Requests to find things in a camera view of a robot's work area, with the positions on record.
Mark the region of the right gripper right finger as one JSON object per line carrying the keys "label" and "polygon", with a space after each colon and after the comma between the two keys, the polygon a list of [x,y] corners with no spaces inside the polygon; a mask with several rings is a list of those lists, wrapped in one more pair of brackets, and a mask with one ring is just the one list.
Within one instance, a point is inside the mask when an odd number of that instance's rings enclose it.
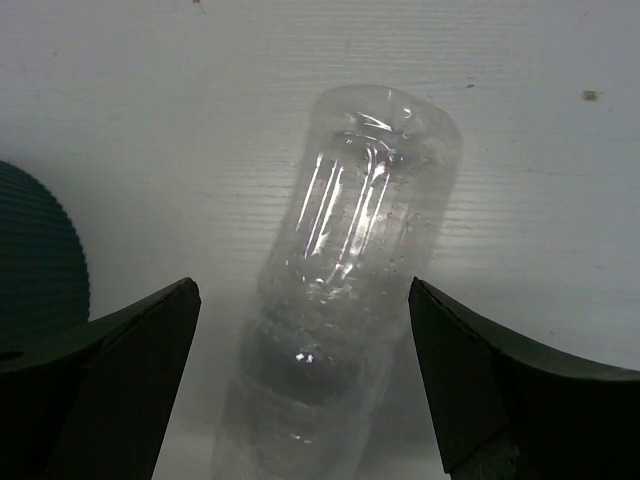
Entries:
{"label": "right gripper right finger", "polygon": [[409,292],[443,469],[453,479],[635,479],[639,374],[491,321],[429,283]]}

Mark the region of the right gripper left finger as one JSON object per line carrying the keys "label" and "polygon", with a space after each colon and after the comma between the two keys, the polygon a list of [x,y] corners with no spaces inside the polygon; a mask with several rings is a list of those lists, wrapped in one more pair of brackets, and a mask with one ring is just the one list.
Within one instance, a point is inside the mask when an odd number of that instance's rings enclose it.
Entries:
{"label": "right gripper left finger", "polygon": [[200,307],[184,278],[3,353],[2,478],[151,478]]}

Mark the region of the clear unlabelled plastic bottle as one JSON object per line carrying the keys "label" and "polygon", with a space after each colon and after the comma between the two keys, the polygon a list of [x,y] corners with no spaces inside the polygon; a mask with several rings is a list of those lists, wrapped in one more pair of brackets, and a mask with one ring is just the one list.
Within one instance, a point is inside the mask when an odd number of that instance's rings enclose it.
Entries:
{"label": "clear unlabelled plastic bottle", "polygon": [[456,180],[442,109],[379,85],[323,92],[260,272],[216,430],[216,479],[350,479]]}

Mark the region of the dark green plastic bin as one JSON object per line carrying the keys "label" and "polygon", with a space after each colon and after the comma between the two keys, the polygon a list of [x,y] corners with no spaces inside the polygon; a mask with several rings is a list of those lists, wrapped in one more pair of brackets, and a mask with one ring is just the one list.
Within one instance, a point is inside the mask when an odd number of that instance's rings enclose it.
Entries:
{"label": "dark green plastic bin", "polygon": [[90,281],[72,221],[36,178],[1,163],[1,350],[83,325]]}

